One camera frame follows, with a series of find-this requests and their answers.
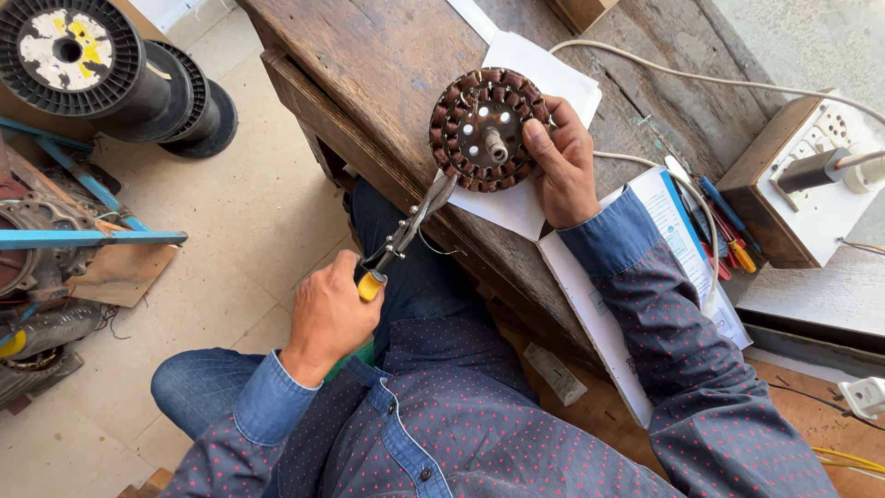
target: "right hand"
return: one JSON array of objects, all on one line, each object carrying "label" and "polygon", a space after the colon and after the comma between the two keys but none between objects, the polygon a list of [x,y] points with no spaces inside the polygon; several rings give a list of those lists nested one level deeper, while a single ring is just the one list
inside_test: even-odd
[{"label": "right hand", "polygon": [[316,387],[338,360],[357,350],[381,319],[384,288],[372,302],[359,298],[353,271],[359,256],[343,250],[335,262],[304,280],[295,294],[282,367],[304,387]]},{"label": "right hand", "polygon": [[567,229],[602,210],[593,180],[593,138],[564,98],[544,98],[558,128],[549,136],[539,120],[531,119],[522,127],[522,139],[543,171],[535,178],[541,209],[553,228]]}]

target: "blue screwdriver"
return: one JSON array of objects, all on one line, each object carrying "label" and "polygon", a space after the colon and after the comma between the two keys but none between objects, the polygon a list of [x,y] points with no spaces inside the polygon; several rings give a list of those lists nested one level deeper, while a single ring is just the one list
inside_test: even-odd
[{"label": "blue screwdriver", "polygon": [[735,211],[728,205],[725,199],[722,198],[722,195],[719,194],[719,191],[716,190],[716,187],[710,183],[710,180],[707,180],[706,176],[701,176],[701,179],[698,181],[700,183],[701,188],[704,189],[704,192],[713,202],[716,203],[716,206],[719,206],[719,209],[722,210],[722,213],[728,218],[728,221],[734,225],[735,229],[741,233],[741,237],[743,240],[747,242],[747,244],[752,245],[754,249],[762,252],[762,248],[759,246],[759,242],[756,242],[756,239],[750,235],[750,231],[747,230],[747,225],[743,224],[743,220],[737,216]]}]

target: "denim cuff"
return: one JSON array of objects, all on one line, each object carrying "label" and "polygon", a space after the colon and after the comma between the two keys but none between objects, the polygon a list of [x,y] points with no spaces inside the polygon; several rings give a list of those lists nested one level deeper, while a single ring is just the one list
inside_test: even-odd
[{"label": "denim cuff", "polygon": [[278,352],[271,351],[258,365],[234,408],[237,429],[260,446],[277,445],[288,438],[322,387],[308,389],[298,384],[282,368]]},{"label": "denim cuff", "polygon": [[621,273],[639,262],[661,238],[632,188],[596,216],[558,233],[590,276]]}]

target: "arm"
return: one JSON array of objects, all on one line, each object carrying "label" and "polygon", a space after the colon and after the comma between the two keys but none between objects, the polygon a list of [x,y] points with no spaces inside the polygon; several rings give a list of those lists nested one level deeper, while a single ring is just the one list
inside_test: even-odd
[{"label": "arm", "polygon": [[341,251],[298,287],[289,343],[258,366],[233,412],[194,441],[161,496],[261,496],[323,377],[378,324],[384,292],[359,300],[358,259]]},{"label": "arm", "polygon": [[651,445],[673,485],[692,496],[834,494],[767,384],[698,311],[695,288],[639,199],[627,190],[603,211],[594,205],[592,140],[567,103],[549,102],[561,128],[547,137],[524,127],[545,171],[542,208],[624,331],[655,405]]}]

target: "navy shirt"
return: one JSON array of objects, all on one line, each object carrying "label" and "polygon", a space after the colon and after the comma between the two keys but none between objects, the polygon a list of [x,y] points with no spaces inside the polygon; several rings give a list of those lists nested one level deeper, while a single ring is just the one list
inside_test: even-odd
[{"label": "navy shirt", "polygon": [[836,496],[632,191],[560,236],[624,331],[673,486],[540,409],[497,331],[438,318],[393,324],[383,370],[351,360],[319,390],[269,354],[162,495],[258,498],[277,471],[286,498]]}]

